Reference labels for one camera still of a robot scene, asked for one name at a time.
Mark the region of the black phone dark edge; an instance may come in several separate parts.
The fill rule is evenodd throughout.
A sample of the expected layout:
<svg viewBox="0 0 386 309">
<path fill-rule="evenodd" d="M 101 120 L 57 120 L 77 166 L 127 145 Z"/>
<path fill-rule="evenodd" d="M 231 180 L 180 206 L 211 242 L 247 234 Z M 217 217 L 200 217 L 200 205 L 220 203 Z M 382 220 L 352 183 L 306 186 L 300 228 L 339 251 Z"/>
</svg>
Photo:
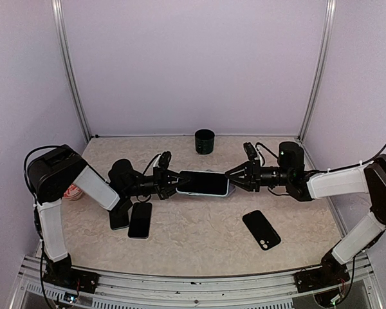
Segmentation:
<svg viewBox="0 0 386 309">
<path fill-rule="evenodd" d="M 135 203 L 133 205 L 128 230 L 128 237 L 147 239 L 151 225 L 152 203 Z"/>
</svg>

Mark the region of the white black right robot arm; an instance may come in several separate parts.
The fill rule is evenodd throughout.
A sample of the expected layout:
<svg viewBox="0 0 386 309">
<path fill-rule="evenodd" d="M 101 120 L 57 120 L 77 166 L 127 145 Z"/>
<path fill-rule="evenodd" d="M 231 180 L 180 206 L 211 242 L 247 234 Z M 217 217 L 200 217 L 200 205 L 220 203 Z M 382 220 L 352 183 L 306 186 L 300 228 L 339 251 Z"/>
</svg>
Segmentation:
<svg viewBox="0 0 386 309">
<path fill-rule="evenodd" d="M 304 150 L 295 142 L 279 144 L 275 167 L 261 165 L 261 157 L 251 143 L 246 142 L 243 147 L 247 161 L 227 171 L 225 176 L 246 191 L 283 186 L 286 193 L 297 201 L 352 193 L 369 194 L 369 212 L 322 258 L 322 266 L 316 272 L 321 285 L 331 285 L 340 277 L 343 267 L 378 241 L 386 230 L 386 154 L 378 152 L 364 162 L 337 169 L 307 171 Z"/>
</svg>

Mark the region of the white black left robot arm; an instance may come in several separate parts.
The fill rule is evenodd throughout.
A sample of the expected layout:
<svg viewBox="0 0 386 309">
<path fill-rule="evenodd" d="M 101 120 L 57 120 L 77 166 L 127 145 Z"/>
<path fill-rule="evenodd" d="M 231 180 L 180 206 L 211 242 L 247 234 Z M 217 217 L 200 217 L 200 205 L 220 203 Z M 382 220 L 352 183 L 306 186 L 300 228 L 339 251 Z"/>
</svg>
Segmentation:
<svg viewBox="0 0 386 309">
<path fill-rule="evenodd" d="M 171 171 L 171 153 L 165 151 L 152 160 L 151 175 L 136 171 L 128 159 L 119 159 L 108 177 L 102 177 L 80 154 L 64 145 L 48 145 L 45 153 L 31 162 L 24 161 L 24 180 L 33 197 L 35 225 L 44 245 L 43 255 L 52 276 L 63 286 L 77 280 L 66 248 L 61 218 L 62 199 L 73 187 L 96 201 L 109 213 L 111 229 L 129 226 L 133 197 L 157 195 L 166 200 L 188 176 Z"/>
</svg>

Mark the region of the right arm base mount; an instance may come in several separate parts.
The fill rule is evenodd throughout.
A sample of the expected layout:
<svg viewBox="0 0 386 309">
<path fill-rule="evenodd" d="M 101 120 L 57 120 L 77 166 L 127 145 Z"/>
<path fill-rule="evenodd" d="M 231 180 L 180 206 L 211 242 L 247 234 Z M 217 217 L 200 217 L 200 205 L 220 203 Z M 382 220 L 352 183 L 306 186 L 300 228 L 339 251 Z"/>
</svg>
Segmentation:
<svg viewBox="0 0 386 309">
<path fill-rule="evenodd" d="M 298 293 L 320 290 L 349 281 L 350 275 L 343 270 L 337 274 L 325 272 L 323 268 L 303 270 L 293 275 Z"/>
</svg>

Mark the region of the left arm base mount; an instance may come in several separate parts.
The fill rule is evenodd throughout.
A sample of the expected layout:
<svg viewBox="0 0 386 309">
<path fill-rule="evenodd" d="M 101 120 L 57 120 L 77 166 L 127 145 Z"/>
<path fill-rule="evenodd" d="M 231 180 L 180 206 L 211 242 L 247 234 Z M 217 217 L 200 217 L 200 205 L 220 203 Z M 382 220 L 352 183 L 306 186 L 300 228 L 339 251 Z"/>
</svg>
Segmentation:
<svg viewBox="0 0 386 309">
<path fill-rule="evenodd" d="M 98 286 L 99 277 L 95 272 L 72 267 L 59 267 L 53 270 L 47 268 L 43 280 L 55 286 L 94 294 Z"/>
</svg>

